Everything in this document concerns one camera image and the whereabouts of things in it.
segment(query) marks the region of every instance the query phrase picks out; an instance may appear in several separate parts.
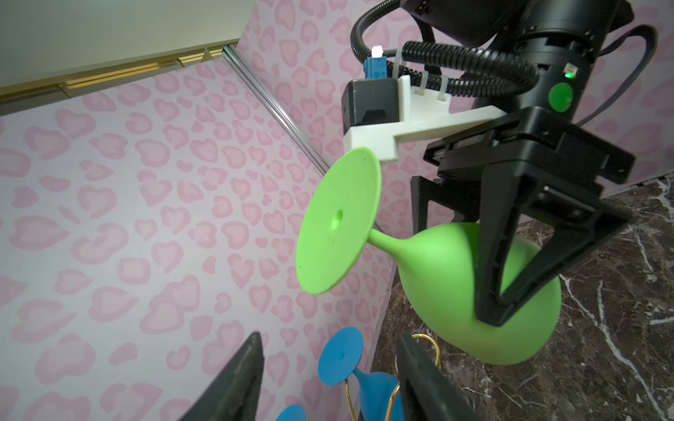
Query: dark marble surface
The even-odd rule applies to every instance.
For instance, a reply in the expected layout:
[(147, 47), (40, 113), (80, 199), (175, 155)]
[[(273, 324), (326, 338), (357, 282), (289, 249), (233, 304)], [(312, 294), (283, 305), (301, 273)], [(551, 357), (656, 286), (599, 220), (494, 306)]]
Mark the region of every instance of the dark marble surface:
[[(484, 421), (674, 419), (672, 184), (608, 199), (634, 223), (562, 275), (557, 329), (530, 360), (491, 366), (438, 340), (443, 374)], [(518, 234), (540, 243), (551, 231), (528, 222)], [(398, 284), (372, 371), (394, 372), (401, 331), (433, 335)]]

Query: black cable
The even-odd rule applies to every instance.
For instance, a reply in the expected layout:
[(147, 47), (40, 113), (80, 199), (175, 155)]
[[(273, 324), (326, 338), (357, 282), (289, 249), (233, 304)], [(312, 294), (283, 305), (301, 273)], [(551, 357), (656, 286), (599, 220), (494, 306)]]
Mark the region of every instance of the black cable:
[[(423, 42), (432, 42), (435, 44), (435, 34), (433, 33), (433, 27), (423, 22), (419, 19), (416, 19), (412, 16), (412, 19), (415, 20), (417, 26), (419, 27), (419, 32), (421, 32), (421, 40)], [(438, 66), (424, 65), (424, 70), (429, 73), (429, 75), (442, 76), (442, 71)]]
[(615, 93), (611, 95), (609, 99), (605, 100), (604, 103), (601, 104), (596, 110), (594, 110), (592, 114), (588, 115), (581, 121), (578, 121), (576, 123), (578, 126), (586, 124), (587, 122), (589, 122), (590, 120), (592, 120), (593, 118), (604, 112), (611, 105), (613, 105), (613, 103), (618, 98), (620, 98), (620, 96), (624, 94), (625, 91), (634, 83), (637, 77), (639, 77), (639, 75), (641, 74), (642, 70), (644, 70), (648, 62), (655, 55), (655, 49), (658, 46), (657, 30), (653, 28), (651, 25), (637, 25), (631, 30), (622, 34), (617, 40), (613, 41), (611, 45), (604, 48), (599, 53), (599, 56), (607, 55), (617, 50), (630, 36), (640, 36), (644, 39), (644, 41), (646, 41), (646, 50), (644, 51), (644, 56), (641, 58), (641, 61), (639, 62), (637, 67), (632, 71), (632, 73), (627, 77), (627, 79), (625, 79), (624, 82), (618, 87)]
[[(384, 0), (365, 12), (351, 30), (351, 49), (356, 58), (364, 63), (371, 50), (363, 42), (363, 33), (378, 19), (396, 10), (400, 0)], [(538, 81), (535, 66), (508, 53), (480, 50), (465, 46), (406, 42), (402, 59), (424, 65), (434, 65), (463, 70), (480, 75), (474, 79), (449, 78), (446, 92), (455, 96), (512, 96), (533, 88)], [(387, 63), (388, 75), (393, 74), (394, 64)], [(399, 75), (409, 75), (412, 85), (421, 84), (421, 72), (400, 66)], [(429, 74), (427, 87), (440, 89), (442, 78)]]

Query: white zip tie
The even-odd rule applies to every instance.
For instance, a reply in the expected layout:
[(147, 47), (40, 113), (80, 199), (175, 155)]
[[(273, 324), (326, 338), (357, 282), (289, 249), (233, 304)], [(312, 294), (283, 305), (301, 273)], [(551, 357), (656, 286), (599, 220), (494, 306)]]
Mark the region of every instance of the white zip tie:
[(402, 48), (396, 51), (396, 58), (393, 60), (393, 78), (398, 80), (398, 73), (400, 72), (400, 62), (402, 61)]
[(440, 83), (440, 92), (437, 94), (438, 101), (444, 101), (447, 98), (447, 85), (449, 84), (450, 79), (442, 75), (442, 82)]
[(421, 72), (421, 83), (419, 84), (419, 87), (415, 90), (417, 95), (423, 96), (427, 84), (428, 84), (428, 72), (424, 70), (423, 72)]

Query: pink heart wallpaper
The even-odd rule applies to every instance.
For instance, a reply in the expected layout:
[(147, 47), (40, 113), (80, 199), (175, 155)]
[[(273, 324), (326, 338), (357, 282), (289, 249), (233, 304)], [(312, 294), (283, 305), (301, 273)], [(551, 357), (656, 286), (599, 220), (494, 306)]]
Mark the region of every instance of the pink heart wallpaper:
[(317, 360), (355, 326), (367, 369), (392, 260), (302, 292), (320, 179), (223, 59), (0, 119), (0, 420), (177, 420), (259, 330), (257, 419), (343, 421)]
[[(237, 47), (329, 164), (344, 153), (342, 92), (349, 80), (363, 77), (363, 68), (349, 45), (351, 26), (376, 3), (259, 0)], [(634, 184), (674, 170), (674, 2), (630, 3), (635, 22), (608, 37), (606, 45), (636, 24), (652, 24), (659, 31), (658, 52), (617, 103), (586, 128), (636, 155), (630, 177), (630, 184)], [(455, 44), (437, 31), (435, 35), (438, 42)], [(421, 40), (421, 33), (409, 14), (399, 9), (372, 25), (363, 39), (368, 46), (396, 48), (408, 40)], [(643, 45), (640, 38), (631, 38), (597, 61), (577, 120), (614, 93), (641, 59)], [(472, 98), (453, 98), (450, 111), (468, 110), (471, 105)], [(436, 175), (436, 168), (421, 159), (427, 143), (402, 145), (400, 160), (383, 167), (384, 188), (377, 221), (388, 234), (400, 238), (412, 234), (410, 177), (433, 179)], [(627, 187), (608, 181), (603, 184), (606, 194)], [(449, 222), (452, 216), (452, 211), (431, 203), (429, 226)]]

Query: green dot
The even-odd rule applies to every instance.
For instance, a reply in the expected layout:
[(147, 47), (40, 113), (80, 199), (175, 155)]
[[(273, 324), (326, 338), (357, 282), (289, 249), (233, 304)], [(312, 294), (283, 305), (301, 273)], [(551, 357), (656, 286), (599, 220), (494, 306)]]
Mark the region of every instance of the green dot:
[(571, 85), (560, 83), (554, 85), (548, 93), (548, 102), (553, 110), (557, 112), (565, 112), (571, 108), (571, 103), (574, 101), (574, 90)]

